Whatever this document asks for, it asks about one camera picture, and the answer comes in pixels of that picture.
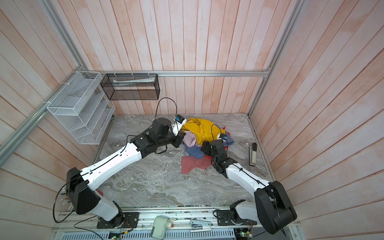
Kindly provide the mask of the light pink cloth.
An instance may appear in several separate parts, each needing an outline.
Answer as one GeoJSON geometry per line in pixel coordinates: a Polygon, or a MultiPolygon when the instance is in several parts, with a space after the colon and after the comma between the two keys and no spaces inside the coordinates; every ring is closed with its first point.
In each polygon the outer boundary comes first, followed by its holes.
{"type": "Polygon", "coordinates": [[[194,133],[190,131],[185,131],[185,136],[183,138],[183,143],[188,147],[191,148],[196,145],[197,138],[194,133]]]}

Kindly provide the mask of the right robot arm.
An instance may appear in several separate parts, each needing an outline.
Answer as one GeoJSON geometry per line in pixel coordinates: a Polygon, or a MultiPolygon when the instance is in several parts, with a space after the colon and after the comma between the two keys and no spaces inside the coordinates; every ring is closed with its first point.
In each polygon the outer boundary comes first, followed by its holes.
{"type": "Polygon", "coordinates": [[[270,234],[275,234],[294,222],[298,215],[283,185],[263,180],[228,157],[222,140],[205,141],[203,153],[211,157],[215,170],[225,178],[243,187],[254,197],[254,202],[238,201],[232,204],[235,218],[259,222],[270,234]]]}

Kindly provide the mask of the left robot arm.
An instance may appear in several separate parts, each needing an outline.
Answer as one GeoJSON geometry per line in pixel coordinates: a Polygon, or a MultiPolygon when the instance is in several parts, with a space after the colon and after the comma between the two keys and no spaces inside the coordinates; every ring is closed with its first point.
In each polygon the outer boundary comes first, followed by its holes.
{"type": "Polygon", "coordinates": [[[67,172],[66,194],[77,215],[93,214],[113,228],[124,221],[120,206],[97,192],[99,186],[111,176],[146,156],[158,153],[159,147],[172,145],[178,148],[185,133],[181,131],[187,120],[177,115],[172,123],[166,118],[153,120],[152,125],[141,134],[128,140],[122,149],[89,167],[67,172]]]}

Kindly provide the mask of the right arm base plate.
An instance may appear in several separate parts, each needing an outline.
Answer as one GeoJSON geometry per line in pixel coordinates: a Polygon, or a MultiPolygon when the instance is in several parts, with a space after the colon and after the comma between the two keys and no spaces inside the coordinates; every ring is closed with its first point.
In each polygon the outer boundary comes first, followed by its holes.
{"type": "Polygon", "coordinates": [[[231,210],[217,209],[213,211],[213,215],[217,219],[217,224],[219,226],[256,226],[258,224],[256,221],[241,219],[231,210]]]}

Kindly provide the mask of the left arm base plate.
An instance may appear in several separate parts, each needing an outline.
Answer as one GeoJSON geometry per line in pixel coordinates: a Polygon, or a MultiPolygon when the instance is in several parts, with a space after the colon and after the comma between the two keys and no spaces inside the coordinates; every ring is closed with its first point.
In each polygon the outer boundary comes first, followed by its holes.
{"type": "Polygon", "coordinates": [[[118,214],[110,221],[99,217],[97,229],[129,228],[134,229],[138,225],[139,212],[123,212],[118,214]]]}

